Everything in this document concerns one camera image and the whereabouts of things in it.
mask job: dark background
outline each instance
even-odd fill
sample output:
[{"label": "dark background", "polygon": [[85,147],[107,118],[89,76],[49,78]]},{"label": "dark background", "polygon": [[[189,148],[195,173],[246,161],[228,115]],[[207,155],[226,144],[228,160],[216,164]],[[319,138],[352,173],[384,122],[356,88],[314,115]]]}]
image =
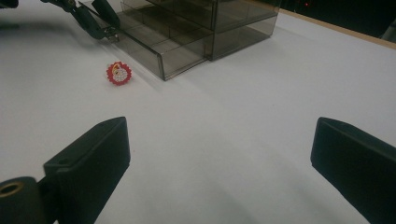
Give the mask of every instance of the dark background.
[{"label": "dark background", "polygon": [[283,0],[281,7],[374,37],[396,19],[396,0]]}]

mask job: white table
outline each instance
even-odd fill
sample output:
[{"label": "white table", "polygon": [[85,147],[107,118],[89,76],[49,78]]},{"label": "white table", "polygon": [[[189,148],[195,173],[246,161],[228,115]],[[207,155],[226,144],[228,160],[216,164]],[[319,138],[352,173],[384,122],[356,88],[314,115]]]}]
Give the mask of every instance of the white table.
[{"label": "white table", "polygon": [[[96,223],[367,223],[309,160],[316,122],[396,146],[396,51],[280,14],[274,35],[162,82],[71,15],[0,11],[0,181],[96,123],[128,120],[132,163]],[[128,63],[116,87],[106,68]]]}]

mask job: white surface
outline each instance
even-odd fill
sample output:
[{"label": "white surface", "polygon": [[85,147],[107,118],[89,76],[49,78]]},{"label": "white surface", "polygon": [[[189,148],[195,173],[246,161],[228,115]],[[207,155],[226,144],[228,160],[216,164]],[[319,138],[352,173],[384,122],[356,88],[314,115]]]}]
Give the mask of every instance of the white surface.
[{"label": "white surface", "polygon": [[[396,51],[279,15],[272,38],[162,82],[50,4],[0,11],[0,181],[96,123],[128,120],[132,163],[96,223],[367,223],[311,167],[316,121],[396,146]],[[115,87],[106,67],[133,79]]]}]

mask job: stacked plastic drawers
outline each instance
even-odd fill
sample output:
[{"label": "stacked plastic drawers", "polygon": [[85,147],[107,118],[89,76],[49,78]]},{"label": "stacked plastic drawers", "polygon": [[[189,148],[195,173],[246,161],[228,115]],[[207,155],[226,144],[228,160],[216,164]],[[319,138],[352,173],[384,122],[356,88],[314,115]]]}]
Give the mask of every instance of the stacked plastic drawers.
[{"label": "stacked plastic drawers", "polygon": [[268,38],[280,0],[123,0],[117,45],[162,80]]}]

